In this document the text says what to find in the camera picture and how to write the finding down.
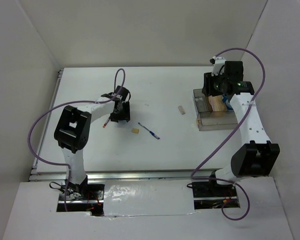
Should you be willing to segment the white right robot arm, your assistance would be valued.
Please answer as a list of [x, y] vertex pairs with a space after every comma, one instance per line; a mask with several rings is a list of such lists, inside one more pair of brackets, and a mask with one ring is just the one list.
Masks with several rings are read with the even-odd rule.
[[231, 157], [230, 164], [211, 175], [214, 180], [209, 182], [208, 190], [213, 196], [220, 196], [226, 185], [232, 182], [268, 176], [279, 156], [280, 147], [271, 142], [263, 127], [253, 85], [243, 80], [243, 62], [213, 57], [211, 63], [213, 70], [204, 74], [202, 93], [206, 97], [224, 95], [228, 98], [241, 136], [241, 147]]

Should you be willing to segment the pink glue stick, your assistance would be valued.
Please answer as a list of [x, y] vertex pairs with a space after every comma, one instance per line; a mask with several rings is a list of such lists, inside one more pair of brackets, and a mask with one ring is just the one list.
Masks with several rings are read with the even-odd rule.
[[222, 96], [213, 96], [209, 98], [209, 103], [214, 112], [224, 112], [226, 107], [223, 103]]

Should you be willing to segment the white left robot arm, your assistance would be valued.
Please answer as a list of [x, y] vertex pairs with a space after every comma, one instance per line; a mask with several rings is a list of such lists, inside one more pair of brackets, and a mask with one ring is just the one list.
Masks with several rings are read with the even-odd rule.
[[56, 129], [54, 139], [61, 148], [65, 163], [69, 165], [66, 178], [68, 189], [78, 200], [89, 195], [88, 176], [84, 168], [83, 149], [88, 143], [91, 124], [103, 116], [108, 116], [103, 127], [108, 122], [129, 122], [130, 91], [117, 86], [114, 92], [101, 95], [96, 103], [74, 107], [64, 107]]

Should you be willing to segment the blue white jar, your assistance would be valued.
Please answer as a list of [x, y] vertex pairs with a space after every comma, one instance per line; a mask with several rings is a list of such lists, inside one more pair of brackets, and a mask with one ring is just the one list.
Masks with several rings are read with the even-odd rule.
[[226, 105], [227, 108], [231, 108], [229, 99], [225, 94], [222, 95], [222, 102]]

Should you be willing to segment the blue pen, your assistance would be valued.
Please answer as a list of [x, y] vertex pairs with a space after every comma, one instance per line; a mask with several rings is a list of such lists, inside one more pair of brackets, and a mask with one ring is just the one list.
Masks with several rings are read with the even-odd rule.
[[160, 140], [161, 138], [159, 136], [157, 136], [153, 131], [151, 131], [150, 129], [148, 129], [146, 126], [144, 126], [142, 123], [138, 122], [138, 124], [144, 128], [145, 130], [147, 130], [155, 139]]

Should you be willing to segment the red pen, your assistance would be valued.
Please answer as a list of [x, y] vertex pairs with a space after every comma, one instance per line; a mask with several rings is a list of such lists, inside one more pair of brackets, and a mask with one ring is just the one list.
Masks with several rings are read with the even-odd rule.
[[109, 123], [109, 121], [110, 121], [110, 119], [108, 118], [102, 127], [105, 128], [107, 126], [107, 124]]

